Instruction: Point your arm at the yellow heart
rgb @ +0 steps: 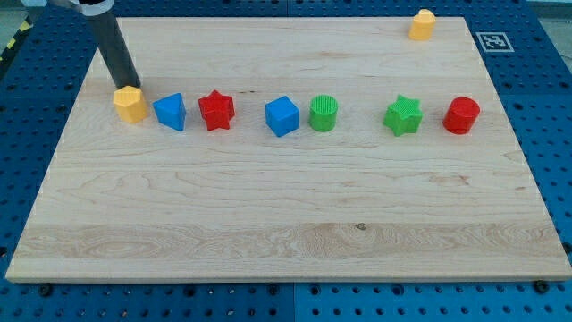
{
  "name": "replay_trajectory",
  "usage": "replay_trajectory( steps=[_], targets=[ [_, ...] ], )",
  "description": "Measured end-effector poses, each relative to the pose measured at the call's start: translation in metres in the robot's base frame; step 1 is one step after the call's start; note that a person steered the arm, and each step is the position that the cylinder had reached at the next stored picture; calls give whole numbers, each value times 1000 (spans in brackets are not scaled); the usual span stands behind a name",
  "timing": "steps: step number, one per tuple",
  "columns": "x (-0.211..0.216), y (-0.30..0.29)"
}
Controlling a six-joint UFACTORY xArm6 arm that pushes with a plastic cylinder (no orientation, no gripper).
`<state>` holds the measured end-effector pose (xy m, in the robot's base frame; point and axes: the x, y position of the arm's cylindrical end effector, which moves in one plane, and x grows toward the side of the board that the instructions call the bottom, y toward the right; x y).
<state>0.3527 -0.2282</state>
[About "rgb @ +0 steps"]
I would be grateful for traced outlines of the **dark cylindrical robot arm rod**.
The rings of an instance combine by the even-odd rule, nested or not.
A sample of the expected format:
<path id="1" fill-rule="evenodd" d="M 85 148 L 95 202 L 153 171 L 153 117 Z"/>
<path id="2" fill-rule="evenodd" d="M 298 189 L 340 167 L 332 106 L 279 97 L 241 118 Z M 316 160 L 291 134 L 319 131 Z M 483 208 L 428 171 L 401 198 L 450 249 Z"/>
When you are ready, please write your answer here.
<path id="1" fill-rule="evenodd" d="M 84 16 L 117 89 L 140 87 L 138 73 L 114 15 L 114 0 L 48 0 L 48 3 Z"/>

